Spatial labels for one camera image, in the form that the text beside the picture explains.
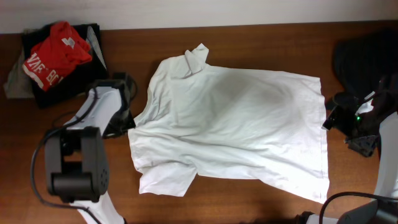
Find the white t-shirt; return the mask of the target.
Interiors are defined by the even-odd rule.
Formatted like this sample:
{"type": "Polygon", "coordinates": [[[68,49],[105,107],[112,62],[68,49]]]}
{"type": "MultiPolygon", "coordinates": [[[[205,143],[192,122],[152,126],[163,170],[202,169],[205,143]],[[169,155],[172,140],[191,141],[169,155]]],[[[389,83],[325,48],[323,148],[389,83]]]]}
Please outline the white t-shirt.
{"type": "Polygon", "coordinates": [[[323,203],[329,188],[318,77],[209,65],[199,45],[161,61],[128,132],[139,192],[182,197],[198,175],[254,179],[323,203]]]}

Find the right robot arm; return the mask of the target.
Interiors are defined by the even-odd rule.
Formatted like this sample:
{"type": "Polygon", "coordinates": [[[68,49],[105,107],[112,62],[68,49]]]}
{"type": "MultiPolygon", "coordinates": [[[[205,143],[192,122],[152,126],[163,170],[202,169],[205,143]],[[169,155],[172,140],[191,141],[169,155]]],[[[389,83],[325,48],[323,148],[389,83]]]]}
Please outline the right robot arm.
{"type": "Polygon", "coordinates": [[[372,159],[364,170],[375,176],[374,190],[330,195],[319,212],[298,214],[293,223],[397,223],[397,75],[381,78],[358,108],[335,108],[324,126],[343,132],[351,150],[372,159]]]}

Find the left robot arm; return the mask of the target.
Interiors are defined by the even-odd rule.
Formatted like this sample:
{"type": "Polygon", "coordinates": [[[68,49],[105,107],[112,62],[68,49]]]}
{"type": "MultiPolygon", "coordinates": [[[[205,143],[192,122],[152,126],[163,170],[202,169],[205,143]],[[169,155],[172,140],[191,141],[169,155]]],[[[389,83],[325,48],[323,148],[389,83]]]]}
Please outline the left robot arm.
{"type": "Polygon", "coordinates": [[[44,137],[45,175],[58,207],[78,210],[87,223],[125,223],[107,192],[109,164],[104,139],[135,128],[130,102],[137,93],[129,78],[97,80],[76,115],[44,137]]]}

